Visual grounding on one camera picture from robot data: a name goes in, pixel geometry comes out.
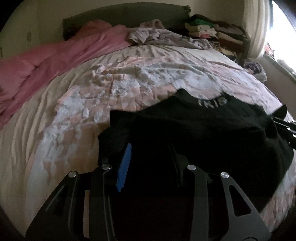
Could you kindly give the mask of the pink duvet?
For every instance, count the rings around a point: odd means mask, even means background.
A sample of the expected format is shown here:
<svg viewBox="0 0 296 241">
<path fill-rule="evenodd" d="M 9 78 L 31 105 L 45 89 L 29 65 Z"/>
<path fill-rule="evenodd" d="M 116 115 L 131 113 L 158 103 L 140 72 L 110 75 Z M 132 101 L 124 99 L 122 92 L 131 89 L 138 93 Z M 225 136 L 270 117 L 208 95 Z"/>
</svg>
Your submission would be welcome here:
<svg viewBox="0 0 296 241">
<path fill-rule="evenodd" d="M 1 127 L 55 77 L 90 59 L 131 46 L 129 31 L 124 25 L 90 21 L 70 40 L 1 60 Z"/>
</svg>

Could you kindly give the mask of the dark headboard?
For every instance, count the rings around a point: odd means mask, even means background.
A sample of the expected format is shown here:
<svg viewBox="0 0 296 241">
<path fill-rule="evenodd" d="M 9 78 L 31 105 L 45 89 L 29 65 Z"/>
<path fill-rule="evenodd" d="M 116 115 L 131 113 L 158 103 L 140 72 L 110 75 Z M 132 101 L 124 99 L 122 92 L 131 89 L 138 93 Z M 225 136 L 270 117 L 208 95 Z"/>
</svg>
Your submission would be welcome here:
<svg viewBox="0 0 296 241">
<path fill-rule="evenodd" d="M 138 27 L 140 23 L 158 19 L 165 28 L 178 31 L 189 19 L 189 6 L 164 3 L 125 3 L 85 11 L 62 20 L 63 39 L 69 40 L 88 22 L 102 20 L 112 26 Z"/>
</svg>

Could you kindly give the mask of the lilac crumpled garment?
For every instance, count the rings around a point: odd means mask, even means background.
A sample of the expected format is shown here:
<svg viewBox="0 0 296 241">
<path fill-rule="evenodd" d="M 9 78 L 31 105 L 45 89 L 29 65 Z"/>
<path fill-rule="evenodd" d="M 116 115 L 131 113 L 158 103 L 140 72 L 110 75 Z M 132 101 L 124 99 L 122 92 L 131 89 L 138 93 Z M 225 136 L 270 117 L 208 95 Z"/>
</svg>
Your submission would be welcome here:
<svg viewBox="0 0 296 241">
<path fill-rule="evenodd" d="M 168 45 L 198 50 L 213 48 L 208 40 L 192 39 L 167 30 L 159 19 L 131 28 L 127 40 L 138 45 Z"/>
</svg>

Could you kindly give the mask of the wall switch plate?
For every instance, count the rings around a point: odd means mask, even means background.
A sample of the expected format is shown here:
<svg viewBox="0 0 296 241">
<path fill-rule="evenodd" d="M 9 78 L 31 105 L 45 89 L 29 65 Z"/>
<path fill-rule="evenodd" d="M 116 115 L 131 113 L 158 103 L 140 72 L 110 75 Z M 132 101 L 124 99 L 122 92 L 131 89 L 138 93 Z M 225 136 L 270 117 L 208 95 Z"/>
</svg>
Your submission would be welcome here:
<svg viewBox="0 0 296 241">
<path fill-rule="evenodd" d="M 31 32 L 27 32 L 27 42 L 30 42 L 32 39 Z"/>
</svg>

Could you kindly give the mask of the black IKIS garment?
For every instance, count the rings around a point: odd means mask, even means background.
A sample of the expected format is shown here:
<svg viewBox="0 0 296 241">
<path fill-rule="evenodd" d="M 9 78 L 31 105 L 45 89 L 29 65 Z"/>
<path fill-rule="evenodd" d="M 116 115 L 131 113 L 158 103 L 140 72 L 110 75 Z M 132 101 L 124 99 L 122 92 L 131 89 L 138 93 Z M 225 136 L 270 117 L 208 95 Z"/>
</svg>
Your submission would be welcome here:
<svg viewBox="0 0 296 241">
<path fill-rule="evenodd" d="M 195 98 L 184 89 L 146 109 L 111 110 L 98 136 L 98 163 L 119 164 L 131 145 L 126 183 L 138 189 L 179 182 L 192 164 L 214 178 L 227 172 L 258 211 L 274 195 L 293 161 L 293 149 L 261 106 L 222 93 Z"/>
</svg>

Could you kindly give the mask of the cream curtain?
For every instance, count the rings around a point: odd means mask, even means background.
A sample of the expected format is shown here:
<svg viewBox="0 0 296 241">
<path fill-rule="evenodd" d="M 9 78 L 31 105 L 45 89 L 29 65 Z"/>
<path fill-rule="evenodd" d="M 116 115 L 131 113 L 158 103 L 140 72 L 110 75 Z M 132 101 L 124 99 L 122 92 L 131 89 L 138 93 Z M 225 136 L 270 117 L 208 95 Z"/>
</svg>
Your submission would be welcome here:
<svg viewBox="0 0 296 241">
<path fill-rule="evenodd" d="M 244 1 L 243 29 L 250 39 L 249 58 L 260 58 L 265 52 L 267 33 L 270 29 L 271 6 L 271 2 L 267 0 Z"/>
</svg>

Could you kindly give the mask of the stack of folded clothes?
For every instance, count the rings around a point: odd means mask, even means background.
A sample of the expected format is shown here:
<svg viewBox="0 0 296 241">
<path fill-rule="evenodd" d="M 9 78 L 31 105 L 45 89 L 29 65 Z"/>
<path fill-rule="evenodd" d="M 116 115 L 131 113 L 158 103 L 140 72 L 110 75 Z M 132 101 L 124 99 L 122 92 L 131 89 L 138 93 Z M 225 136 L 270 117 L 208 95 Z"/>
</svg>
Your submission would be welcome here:
<svg viewBox="0 0 296 241">
<path fill-rule="evenodd" d="M 189 36 L 208 40 L 215 50 L 234 62 L 247 58 L 250 39 L 240 26 L 193 15 L 185 22 L 185 28 Z"/>
</svg>

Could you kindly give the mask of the clothes heap by window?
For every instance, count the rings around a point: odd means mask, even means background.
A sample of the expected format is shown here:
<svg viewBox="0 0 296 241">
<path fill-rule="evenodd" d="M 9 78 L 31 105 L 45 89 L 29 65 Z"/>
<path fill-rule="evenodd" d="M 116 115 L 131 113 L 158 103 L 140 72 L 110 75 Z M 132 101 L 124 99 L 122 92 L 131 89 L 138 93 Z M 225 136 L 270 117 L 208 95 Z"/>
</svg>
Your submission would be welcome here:
<svg viewBox="0 0 296 241">
<path fill-rule="evenodd" d="M 260 63 L 245 60 L 242 63 L 242 67 L 260 82 L 264 83 L 267 81 L 266 72 Z"/>
</svg>

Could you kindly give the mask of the pink white tufted bedspread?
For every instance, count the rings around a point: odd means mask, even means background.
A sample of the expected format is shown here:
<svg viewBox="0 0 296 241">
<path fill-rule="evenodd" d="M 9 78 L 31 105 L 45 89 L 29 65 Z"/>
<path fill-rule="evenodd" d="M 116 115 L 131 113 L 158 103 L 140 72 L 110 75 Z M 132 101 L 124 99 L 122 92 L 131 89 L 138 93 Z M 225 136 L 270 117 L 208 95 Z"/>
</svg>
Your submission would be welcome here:
<svg viewBox="0 0 296 241">
<path fill-rule="evenodd" d="M 267 113 L 281 106 L 214 49 L 143 45 L 87 61 L 46 84 L 1 130 L 1 208 L 13 226 L 25 235 L 68 172 L 95 169 L 110 110 L 138 111 L 181 88 L 199 99 L 226 92 Z"/>
</svg>

